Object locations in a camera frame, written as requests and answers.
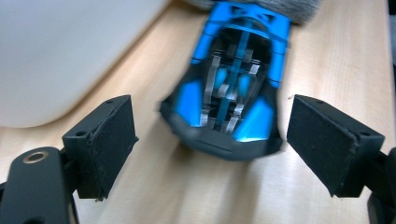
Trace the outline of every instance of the white plastic container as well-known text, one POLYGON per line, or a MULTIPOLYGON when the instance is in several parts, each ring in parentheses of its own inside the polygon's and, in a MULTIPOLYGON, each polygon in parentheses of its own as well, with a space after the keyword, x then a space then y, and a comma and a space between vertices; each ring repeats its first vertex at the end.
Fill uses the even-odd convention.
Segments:
POLYGON ((0 126, 32 127, 68 112, 167 3, 0 1, 0 126))

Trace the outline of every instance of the toy car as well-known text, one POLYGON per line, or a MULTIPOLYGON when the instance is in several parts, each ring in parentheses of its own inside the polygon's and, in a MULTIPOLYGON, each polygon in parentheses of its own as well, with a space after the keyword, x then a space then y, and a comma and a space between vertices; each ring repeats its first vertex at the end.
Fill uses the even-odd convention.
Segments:
POLYGON ((229 161, 279 151, 276 122, 290 20, 256 4, 218 2, 190 67, 160 112, 181 141, 229 161))

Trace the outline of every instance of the model car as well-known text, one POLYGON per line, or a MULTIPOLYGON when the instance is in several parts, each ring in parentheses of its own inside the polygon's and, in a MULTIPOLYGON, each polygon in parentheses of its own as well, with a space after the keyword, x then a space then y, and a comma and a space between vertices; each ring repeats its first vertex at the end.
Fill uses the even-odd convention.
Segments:
POLYGON ((229 161, 279 151, 276 91, 290 20, 256 4, 218 2, 191 64, 160 112, 181 141, 229 161))

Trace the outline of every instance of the wooden table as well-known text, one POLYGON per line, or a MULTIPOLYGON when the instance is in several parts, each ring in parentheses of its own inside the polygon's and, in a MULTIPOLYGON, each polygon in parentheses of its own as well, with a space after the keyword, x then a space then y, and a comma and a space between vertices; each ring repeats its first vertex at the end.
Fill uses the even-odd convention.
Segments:
MULTIPOLYGON (((298 93, 384 134, 384 152, 395 146, 386 5, 324 0, 311 22, 292 27, 278 95, 283 137, 298 93)), ((359 199, 331 198, 286 143, 277 155, 229 162, 185 148, 171 133, 159 102, 187 68, 206 16, 173 3, 72 112, 40 127, 1 128, 0 182, 22 152, 62 148, 62 135, 104 100, 131 94, 140 140, 106 201, 77 200, 81 223, 367 223, 368 189, 359 199)))

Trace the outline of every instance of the black plastic part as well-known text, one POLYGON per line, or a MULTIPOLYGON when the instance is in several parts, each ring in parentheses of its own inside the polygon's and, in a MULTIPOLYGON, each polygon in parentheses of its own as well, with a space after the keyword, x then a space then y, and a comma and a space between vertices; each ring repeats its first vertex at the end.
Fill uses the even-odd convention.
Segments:
POLYGON ((1 183, 0 184, 0 203, 1 203, 1 200, 3 199, 3 193, 4 193, 5 188, 6 188, 6 183, 1 183))
POLYGON ((389 15, 396 15, 396 0, 388 0, 389 15))
POLYGON ((106 198, 137 137, 129 95, 107 100, 63 136, 70 161, 78 162, 79 198, 106 198))
POLYGON ((396 208, 396 147, 394 147, 385 163, 385 171, 387 175, 388 185, 393 200, 393 208, 396 208))
POLYGON ((237 142, 228 134, 191 127, 173 112, 166 100, 161 103, 160 112, 184 144, 227 161, 250 161, 273 154, 279 151, 283 142, 280 137, 254 142, 237 142))
POLYGON ((295 95, 288 142, 338 197, 359 197, 368 160, 374 158, 384 136, 338 109, 315 98, 295 95))
POLYGON ((61 160, 64 166, 64 177, 66 179, 66 189, 69 194, 72 194, 81 183, 81 175, 79 175, 78 162, 69 160, 66 155, 66 150, 62 149, 61 160))
POLYGON ((365 186, 367 186, 382 203, 394 207, 387 175, 387 160, 388 157, 384 153, 378 152, 378 154, 371 158, 361 169, 363 169, 365 173, 365 186))
POLYGON ((371 194, 367 202, 370 224, 396 223, 394 207, 388 206, 382 200, 371 194))
POLYGON ((21 154, 10 167, 0 223, 78 223, 58 149, 21 154))

